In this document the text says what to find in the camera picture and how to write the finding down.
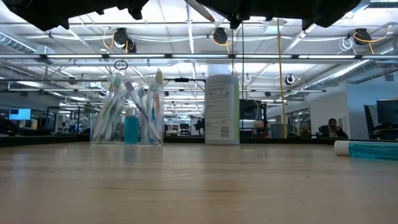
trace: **blue bottle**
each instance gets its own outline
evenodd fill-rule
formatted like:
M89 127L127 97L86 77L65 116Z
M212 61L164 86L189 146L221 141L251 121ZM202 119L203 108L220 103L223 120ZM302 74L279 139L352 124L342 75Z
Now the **blue bottle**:
M335 153L362 158L398 159L398 142L336 141Z
M124 120L124 143L138 144L139 136L139 118L137 111L132 108L126 110L126 119Z

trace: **bottle label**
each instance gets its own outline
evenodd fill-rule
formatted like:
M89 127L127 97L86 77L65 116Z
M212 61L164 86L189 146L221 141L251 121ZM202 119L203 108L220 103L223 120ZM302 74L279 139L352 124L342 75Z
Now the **bottle label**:
M234 84L206 85L207 139L239 139L239 87Z

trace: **wooden table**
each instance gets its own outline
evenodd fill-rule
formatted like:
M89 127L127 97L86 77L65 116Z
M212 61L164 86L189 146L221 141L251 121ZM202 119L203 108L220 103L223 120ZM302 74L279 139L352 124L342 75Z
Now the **wooden table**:
M330 146L0 149L0 223L398 223L398 161Z

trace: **white bottle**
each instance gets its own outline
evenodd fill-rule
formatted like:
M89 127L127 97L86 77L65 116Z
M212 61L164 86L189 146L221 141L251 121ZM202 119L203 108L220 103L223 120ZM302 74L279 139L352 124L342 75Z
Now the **white bottle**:
M212 75L206 79L205 139L211 145L239 144L239 79Z

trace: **desk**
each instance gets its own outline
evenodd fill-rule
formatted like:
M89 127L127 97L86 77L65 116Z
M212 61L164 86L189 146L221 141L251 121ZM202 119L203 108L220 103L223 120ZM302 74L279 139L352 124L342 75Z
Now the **desk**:
M0 149L0 223L397 223L398 162L331 146Z

